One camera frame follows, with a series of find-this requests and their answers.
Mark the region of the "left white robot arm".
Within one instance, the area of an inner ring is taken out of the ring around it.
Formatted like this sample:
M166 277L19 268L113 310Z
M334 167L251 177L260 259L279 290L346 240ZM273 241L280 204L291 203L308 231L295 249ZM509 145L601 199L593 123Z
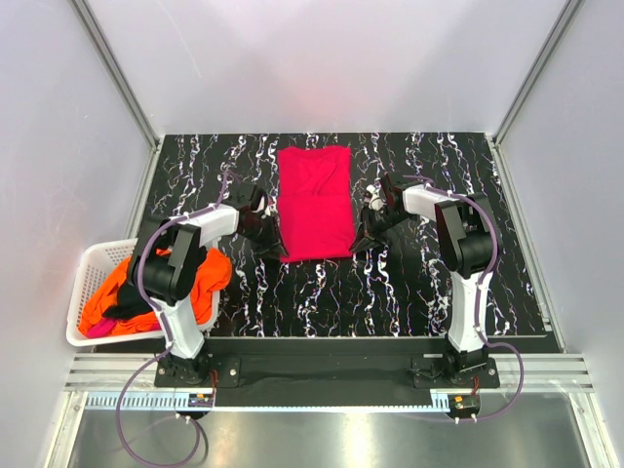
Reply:
M260 256L286 256L271 205L264 189L242 182L204 209L152 218L139 230L127 280L156 313L169 354L179 358L176 374L188 385L203 384L211 372L209 360L199 355L205 338L190 299L202 254L219 238L237 234Z

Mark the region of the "magenta t shirt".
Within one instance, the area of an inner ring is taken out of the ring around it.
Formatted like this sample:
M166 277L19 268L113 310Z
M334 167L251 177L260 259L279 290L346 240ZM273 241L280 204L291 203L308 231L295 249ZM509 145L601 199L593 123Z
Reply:
M350 149L287 147L277 155L277 211L284 263L351 255L355 238Z

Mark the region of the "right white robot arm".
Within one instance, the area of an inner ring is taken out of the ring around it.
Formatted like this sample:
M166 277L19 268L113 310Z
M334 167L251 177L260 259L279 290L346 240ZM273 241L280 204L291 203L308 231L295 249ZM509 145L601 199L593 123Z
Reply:
M452 285L443 356L429 371L416 374L464 386L487 371L487 296L500 253L499 231L486 195L460 195L435 187L424 176L388 173L365 190L350 252L385 244L386 232L412 217L436 223L440 257Z

